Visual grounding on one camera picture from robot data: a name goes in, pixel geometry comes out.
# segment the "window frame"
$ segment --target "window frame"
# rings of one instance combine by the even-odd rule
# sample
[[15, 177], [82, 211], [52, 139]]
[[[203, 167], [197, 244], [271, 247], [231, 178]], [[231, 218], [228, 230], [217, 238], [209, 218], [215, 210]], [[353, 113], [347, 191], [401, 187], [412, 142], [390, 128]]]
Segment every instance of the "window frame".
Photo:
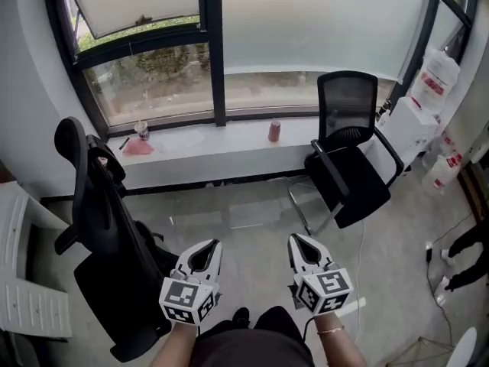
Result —
[[[200, 21], [198, 24], [182, 24], [144, 31], [97, 45], [79, 53], [76, 53], [76, 39], [64, 0], [45, 0], [45, 2], [63, 65], [86, 114], [102, 139], [133, 133], [134, 123], [108, 125], [92, 90], [89, 88], [83, 70], [132, 54], [184, 44], [207, 43], [209, 45], [213, 110], [149, 119], [147, 123], [150, 130], [203, 123], [225, 126], [227, 121], [319, 115], [318, 106], [264, 106], [226, 110], [222, 0], [199, 0]], [[447, 49], [453, 50], [457, 63], [460, 63], [463, 58], [475, 17], [477, 0], [463, 0], [461, 4], [455, 0], [426, 0], [423, 7], [425, 9], [423, 22], [416, 29], [417, 34], [413, 36], [412, 47], [406, 56], [403, 71], [401, 71], [403, 73], [390, 91], [390, 95], [384, 103], [384, 109], [393, 109], [397, 100], [406, 95], [418, 69], [421, 67], [440, 2], [444, 2], [462, 22], [461, 30], [454, 37], [454, 40], [450, 41]]]

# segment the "person's leg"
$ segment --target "person's leg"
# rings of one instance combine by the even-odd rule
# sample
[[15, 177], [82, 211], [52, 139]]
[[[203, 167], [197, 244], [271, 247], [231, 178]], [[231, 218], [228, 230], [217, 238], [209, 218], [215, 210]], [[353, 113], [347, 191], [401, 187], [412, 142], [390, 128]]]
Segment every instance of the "person's leg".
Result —
[[285, 336], [304, 344], [303, 337], [301, 336], [296, 323], [293, 322], [292, 317], [281, 306], [272, 307], [269, 311], [261, 314], [254, 328], [282, 333]]
[[474, 266], [471, 266], [462, 273], [455, 274], [445, 289], [453, 291], [456, 288], [464, 287], [482, 278], [487, 274], [487, 260], [489, 260], [489, 252], [484, 251]]
[[202, 341], [203, 339], [207, 339], [210, 336], [214, 336], [216, 334], [227, 332], [228, 330], [233, 330], [235, 326], [232, 324], [230, 320], [224, 320], [215, 325], [212, 329], [207, 330], [207, 332], [202, 333], [197, 337], [196, 341]]
[[471, 247], [476, 242], [482, 242], [487, 232], [489, 224], [486, 218], [482, 222], [476, 224], [474, 227], [469, 229], [465, 234], [462, 234], [458, 239], [453, 242], [449, 249], [449, 257], [452, 258], [465, 248]]

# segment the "gray floor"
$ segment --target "gray floor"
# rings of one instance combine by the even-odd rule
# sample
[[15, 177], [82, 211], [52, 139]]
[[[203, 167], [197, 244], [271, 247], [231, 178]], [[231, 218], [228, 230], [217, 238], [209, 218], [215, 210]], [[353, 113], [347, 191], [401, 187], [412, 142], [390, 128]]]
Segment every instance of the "gray floor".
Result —
[[[433, 241], [457, 225], [470, 209], [456, 181], [444, 196], [425, 194], [420, 184], [421, 173], [420, 168], [415, 168], [399, 179], [392, 186], [389, 203], [364, 221], [358, 285], [366, 305], [361, 308], [358, 345], [368, 365], [385, 364], [418, 336], [449, 341], [441, 311], [428, 291], [425, 242]], [[279, 179], [125, 199], [132, 216], [145, 222], [152, 231], [165, 235], [166, 244], [177, 254], [205, 239], [217, 238], [223, 242], [220, 277], [223, 296], [202, 330], [228, 319], [240, 306], [249, 307], [254, 322], [266, 309], [278, 304], [284, 306], [303, 329], [308, 314], [293, 309], [287, 289], [293, 276], [287, 261], [287, 237], [292, 232], [303, 232], [287, 197], [288, 183], [286, 179]], [[304, 185], [295, 186], [294, 192], [307, 218], [313, 225], [319, 224], [327, 209], [318, 193]], [[70, 203], [56, 203], [50, 209], [70, 220]], [[430, 276], [434, 283], [447, 270], [439, 259], [439, 249], [450, 246], [473, 224], [469, 216], [435, 246]], [[343, 230], [333, 222], [318, 237], [352, 278], [358, 264], [362, 231], [362, 222]], [[64, 255], [57, 256], [53, 251], [55, 237], [52, 232], [39, 236], [34, 274], [36, 281], [70, 295], [73, 338], [68, 343], [50, 344], [57, 365], [118, 365], [109, 352], [111, 340], [93, 316], [73, 278], [73, 270], [87, 256], [87, 251], [75, 245]], [[462, 252], [456, 258], [455, 270], [470, 266], [479, 252], [479, 246]], [[454, 341], [470, 326], [476, 326], [481, 336], [485, 336], [485, 306], [485, 279], [448, 296], [445, 307]], [[350, 313], [343, 320], [351, 336], [356, 336], [357, 313]], [[127, 365], [149, 365], [163, 341]], [[312, 327], [307, 343], [316, 365], [325, 365]], [[428, 365], [444, 365], [443, 360], [430, 361]]]

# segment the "white bag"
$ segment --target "white bag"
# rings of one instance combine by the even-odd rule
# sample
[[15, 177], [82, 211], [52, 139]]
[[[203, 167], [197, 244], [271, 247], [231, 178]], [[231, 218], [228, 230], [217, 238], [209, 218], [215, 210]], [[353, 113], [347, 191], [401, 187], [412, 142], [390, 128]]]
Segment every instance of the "white bag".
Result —
[[426, 52], [423, 66], [414, 80], [411, 96], [422, 110], [439, 115], [459, 73], [460, 67], [452, 58], [443, 51], [431, 49]]

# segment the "chair seat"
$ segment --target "chair seat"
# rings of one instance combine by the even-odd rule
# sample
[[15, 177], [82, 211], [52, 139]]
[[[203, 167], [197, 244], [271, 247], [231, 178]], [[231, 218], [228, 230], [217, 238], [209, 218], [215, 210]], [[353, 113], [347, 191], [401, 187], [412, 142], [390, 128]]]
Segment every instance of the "chair seat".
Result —
[[[369, 216], [390, 199], [387, 186], [358, 147], [343, 148], [328, 156], [350, 190], [347, 202], [335, 216], [340, 229]], [[304, 166], [329, 210], [333, 211], [339, 203], [339, 191], [319, 156], [311, 154]]]

